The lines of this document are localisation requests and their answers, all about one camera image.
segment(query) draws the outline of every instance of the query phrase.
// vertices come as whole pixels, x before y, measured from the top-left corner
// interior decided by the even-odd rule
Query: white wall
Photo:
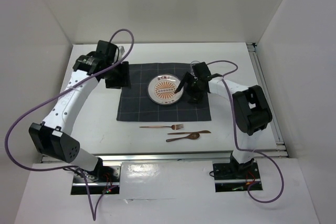
[[[320,222],[335,223],[336,0],[283,0],[257,53]]]
[[[257,42],[281,0],[47,0],[69,38],[94,44],[118,28],[137,42]]]
[[[0,223],[14,223],[29,172],[12,164],[4,136],[23,112],[59,91],[71,44],[43,0],[0,0]],[[31,122],[48,109],[29,116],[12,134],[10,149],[31,166],[36,150],[29,137]]]

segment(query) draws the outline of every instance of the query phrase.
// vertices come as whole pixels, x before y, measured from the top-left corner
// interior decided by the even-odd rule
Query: fork handle
[[[170,126],[140,126],[140,128],[171,128]]]
[[[184,138],[186,138],[186,137],[184,136],[184,137],[178,137],[178,138],[170,138],[170,139],[167,139],[166,142],[172,142],[172,141],[179,140],[179,139],[184,139]]]

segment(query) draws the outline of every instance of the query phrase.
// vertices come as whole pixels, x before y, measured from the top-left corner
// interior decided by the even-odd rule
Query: fork
[[[171,128],[172,130],[180,130],[183,127],[183,124],[173,124],[172,126],[140,126],[140,128]]]

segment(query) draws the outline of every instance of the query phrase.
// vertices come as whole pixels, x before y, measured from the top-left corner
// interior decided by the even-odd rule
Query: plate
[[[177,94],[174,91],[180,84],[180,80],[172,74],[161,74],[156,76],[148,84],[148,96],[153,102],[162,105],[170,105],[177,102],[183,95],[184,89]]]

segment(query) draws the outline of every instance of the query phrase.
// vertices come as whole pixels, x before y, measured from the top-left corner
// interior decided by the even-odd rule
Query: black placemat
[[[187,63],[147,63],[130,65],[131,88],[122,88],[117,121],[124,122],[195,122],[211,121],[207,94],[200,104],[188,103],[188,95],[171,105],[153,102],[147,93],[148,83],[159,74],[173,74],[180,80]]]

